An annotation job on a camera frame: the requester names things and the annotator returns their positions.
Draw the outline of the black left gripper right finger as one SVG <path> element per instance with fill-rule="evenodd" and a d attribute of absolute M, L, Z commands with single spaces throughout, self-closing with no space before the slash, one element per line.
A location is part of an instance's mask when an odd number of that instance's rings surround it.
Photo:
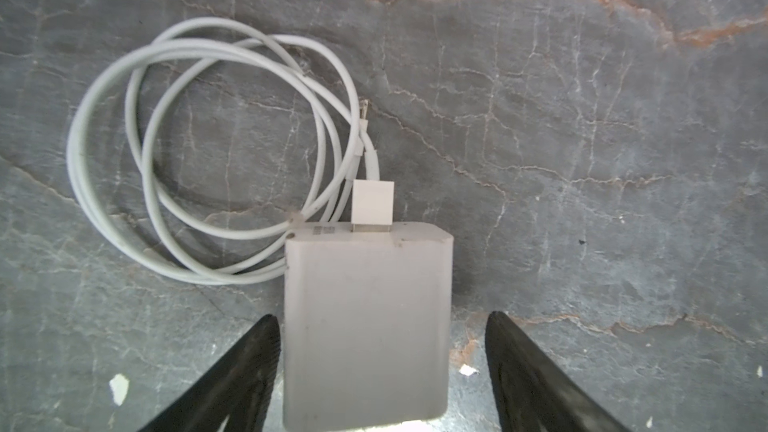
<path fill-rule="evenodd" d="M 625 431 L 511 318 L 489 314 L 485 352 L 503 431 Z"/>

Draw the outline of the white charger with cable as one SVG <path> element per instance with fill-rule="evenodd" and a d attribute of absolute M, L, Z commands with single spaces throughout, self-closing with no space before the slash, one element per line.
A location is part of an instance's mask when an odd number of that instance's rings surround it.
<path fill-rule="evenodd" d="M 315 166 L 303 204 L 275 224 L 232 228 L 185 208 L 156 169 L 168 114 L 221 63 L 257 70 L 309 106 Z M 154 247 L 122 233 L 90 173 L 93 118 L 124 88 L 124 125 Z M 106 67 L 69 131 L 69 180 L 86 217 L 124 255 L 192 285 L 282 279 L 277 317 L 283 420 L 290 431 L 339 431 L 424 421 L 448 402 L 453 237 L 393 218 L 395 184 L 380 169 L 356 84 L 333 50 L 216 17 L 180 22 Z"/>

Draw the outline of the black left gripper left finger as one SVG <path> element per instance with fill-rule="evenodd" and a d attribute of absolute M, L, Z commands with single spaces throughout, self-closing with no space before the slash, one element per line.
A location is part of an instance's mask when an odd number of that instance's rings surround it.
<path fill-rule="evenodd" d="M 144 431 L 261 431 L 281 351 L 278 318 L 251 327 Z"/>

